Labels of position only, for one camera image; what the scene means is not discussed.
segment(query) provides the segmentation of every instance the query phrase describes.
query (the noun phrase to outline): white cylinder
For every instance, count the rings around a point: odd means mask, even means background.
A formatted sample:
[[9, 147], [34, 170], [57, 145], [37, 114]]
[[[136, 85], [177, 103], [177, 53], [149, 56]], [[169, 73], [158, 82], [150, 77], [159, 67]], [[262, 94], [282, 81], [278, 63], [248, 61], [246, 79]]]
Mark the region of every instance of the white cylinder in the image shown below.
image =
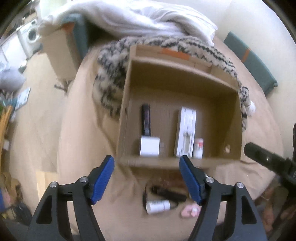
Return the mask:
[[197, 138], [194, 140], [193, 146], [193, 158], [202, 159], [203, 152], [203, 138]]
[[170, 209], [169, 200], [148, 201], [146, 204], [146, 210], [148, 214], [161, 213], [169, 209]]

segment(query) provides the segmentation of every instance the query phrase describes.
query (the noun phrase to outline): white sheet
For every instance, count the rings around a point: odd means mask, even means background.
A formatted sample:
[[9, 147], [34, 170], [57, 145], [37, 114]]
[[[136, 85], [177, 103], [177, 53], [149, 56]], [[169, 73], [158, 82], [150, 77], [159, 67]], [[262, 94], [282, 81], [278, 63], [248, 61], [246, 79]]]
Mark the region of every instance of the white sheet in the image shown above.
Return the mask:
[[149, 0], [77, 0], [44, 18], [38, 32], [48, 35], [61, 26], [64, 17], [80, 13], [115, 37], [192, 35], [213, 46], [217, 26], [191, 7]]

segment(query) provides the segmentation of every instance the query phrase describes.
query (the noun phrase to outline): pink toy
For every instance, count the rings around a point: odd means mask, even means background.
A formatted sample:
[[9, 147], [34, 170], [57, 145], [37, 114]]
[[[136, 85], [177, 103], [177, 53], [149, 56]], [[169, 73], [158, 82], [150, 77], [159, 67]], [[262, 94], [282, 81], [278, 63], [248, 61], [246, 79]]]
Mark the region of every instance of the pink toy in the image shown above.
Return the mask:
[[200, 214], [201, 206], [197, 203], [187, 205], [181, 212], [183, 218], [197, 217]]

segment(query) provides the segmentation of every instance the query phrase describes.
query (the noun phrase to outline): black and white patterned blanket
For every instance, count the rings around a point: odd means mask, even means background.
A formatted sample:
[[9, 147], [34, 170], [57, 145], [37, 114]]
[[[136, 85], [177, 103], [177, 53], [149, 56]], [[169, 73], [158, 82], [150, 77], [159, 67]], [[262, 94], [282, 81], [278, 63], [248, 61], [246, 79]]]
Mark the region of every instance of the black and white patterned blanket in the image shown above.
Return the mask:
[[95, 79], [93, 96], [97, 104], [101, 104], [110, 113], [118, 116], [120, 113], [123, 88], [128, 67], [130, 47], [142, 44], [161, 46], [175, 51], [187, 53], [193, 57], [203, 59], [214, 66], [219, 66], [225, 72], [237, 79], [242, 111], [242, 127], [247, 128], [247, 110], [250, 107], [249, 90], [237, 78], [237, 72], [230, 61], [216, 48], [202, 43], [196, 37], [125, 37], [119, 41], [112, 41], [102, 47], [98, 57], [101, 65]]

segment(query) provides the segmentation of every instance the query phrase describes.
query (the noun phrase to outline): bed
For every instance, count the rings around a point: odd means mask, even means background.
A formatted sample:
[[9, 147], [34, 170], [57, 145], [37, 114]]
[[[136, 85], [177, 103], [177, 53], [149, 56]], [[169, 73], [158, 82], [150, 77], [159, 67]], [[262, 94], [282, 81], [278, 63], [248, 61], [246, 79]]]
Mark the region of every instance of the bed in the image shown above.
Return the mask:
[[[101, 164], [107, 154], [115, 155], [118, 138], [118, 121], [95, 105], [92, 87], [98, 71], [97, 56], [102, 44], [112, 37], [102, 36], [84, 58], [69, 92], [64, 113], [57, 153], [59, 183], [75, 182]], [[279, 128], [266, 97], [247, 68], [218, 38], [215, 47], [229, 57], [237, 68], [239, 79], [250, 91], [256, 105], [255, 114], [248, 118], [248, 128], [243, 133], [243, 146], [252, 141], [270, 151], [283, 155]], [[274, 174], [241, 154], [241, 161], [206, 170], [217, 181], [233, 185], [242, 182], [251, 197], [256, 199], [267, 188]], [[142, 207], [145, 183], [153, 176], [178, 179], [178, 171], [132, 169], [115, 166], [103, 198], [93, 211], [106, 240], [184, 240], [194, 227], [196, 218], [182, 219], [179, 205], [159, 215], [147, 215]], [[223, 222], [226, 204], [222, 203], [218, 223]], [[78, 232], [73, 206], [69, 207], [72, 230]]]

